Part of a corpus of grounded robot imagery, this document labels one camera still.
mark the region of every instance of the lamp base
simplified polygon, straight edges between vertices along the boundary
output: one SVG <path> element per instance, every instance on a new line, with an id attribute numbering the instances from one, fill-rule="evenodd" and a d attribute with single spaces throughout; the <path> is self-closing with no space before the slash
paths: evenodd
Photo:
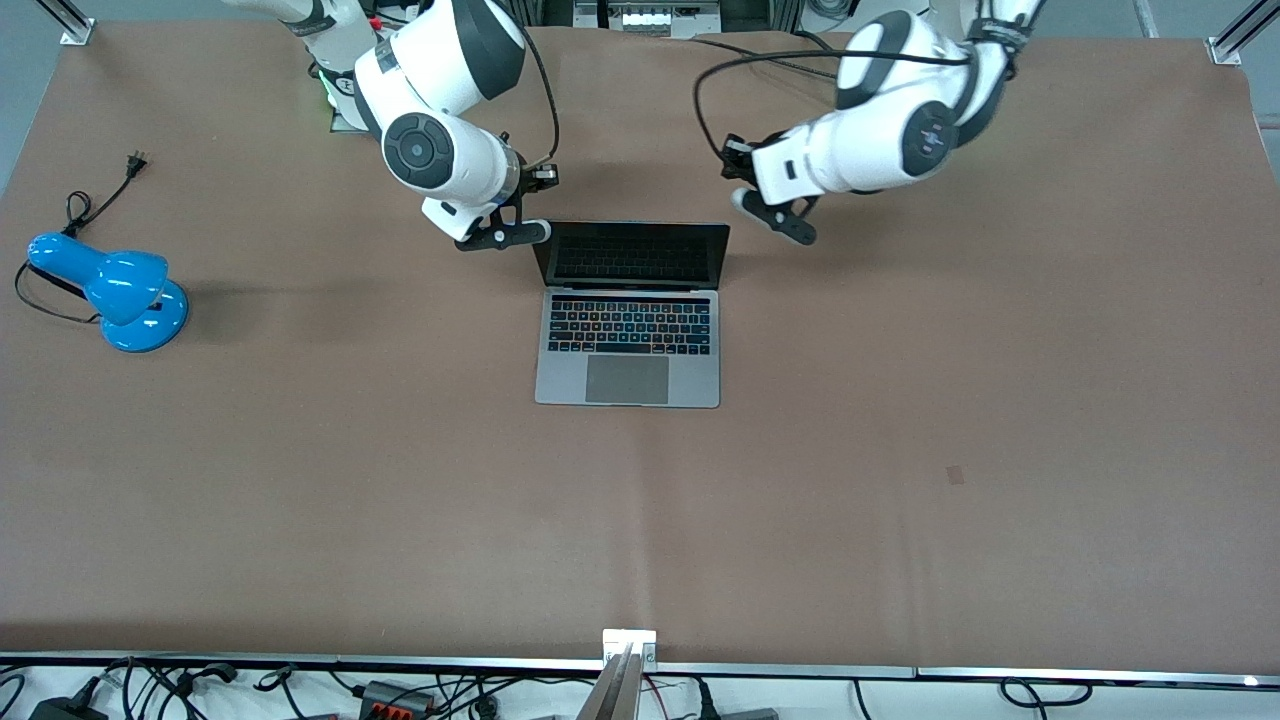
<path id="1" fill-rule="evenodd" d="M 165 281 L 160 299 L 141 318 L 127 325 L 102 320 L 102 338 L 125 352 L 148 352 L 169 342 L 187 322 L 187 293 L 173 281 Z"/>

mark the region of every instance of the open laptop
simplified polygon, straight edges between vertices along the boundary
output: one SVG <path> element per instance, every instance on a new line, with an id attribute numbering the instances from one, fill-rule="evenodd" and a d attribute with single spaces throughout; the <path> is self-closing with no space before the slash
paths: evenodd
<path id="1" fill-rule="evenodd" d="M 538 402 L 719 405 L 719 287 L 728 225 L 552 223 Z"/>

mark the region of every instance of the lamp shade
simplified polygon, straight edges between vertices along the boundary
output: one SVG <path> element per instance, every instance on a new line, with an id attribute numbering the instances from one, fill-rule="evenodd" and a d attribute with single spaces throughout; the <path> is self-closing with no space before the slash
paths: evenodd
<path id="1" fill-rule="evenodd" d="M 168 279 L 169 261 L 151 252 L 102 252 L 50 232 L 27 246 L 32 266 L 78 284 L 102 315 L 102 337 L 128 352 L 155 350 L 187 320 L 187 296 Z"/>

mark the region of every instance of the laptop trackpad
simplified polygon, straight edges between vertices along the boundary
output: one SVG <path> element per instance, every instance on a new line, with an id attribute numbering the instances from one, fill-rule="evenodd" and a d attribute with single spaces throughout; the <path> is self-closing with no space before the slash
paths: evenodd
<path id="1" fill-rule="evenodd" d="M 586 401 L 666 405 L 667 359 L 653 355 L 591 355 L 586 360 Z"/>

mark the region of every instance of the gray floor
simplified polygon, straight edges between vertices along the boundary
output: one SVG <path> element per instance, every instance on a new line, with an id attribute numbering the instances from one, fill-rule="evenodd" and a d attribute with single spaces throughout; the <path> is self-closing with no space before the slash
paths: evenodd
<path id="1" fill-rule="evenodd" d="M 1222 29 L 1248 0 L 1148 0 L 1160 37 L 1207 37 Z M 179 18 L 260 18 L 219 0 L 79 0 L 100 22 Z M 1142 37 L 1134 0 L 1048 0 L 1041 36 Z M 33 0 L 0 5 L 0 192 L 8 186 L 27 129 L 58 61 L 60 28 Z M 1266 126 L 1280 124 L 1280 23 L 1244 51 L 1253 108 Z M 1280 181 L 1280 128 L 1263 129 Z"/>

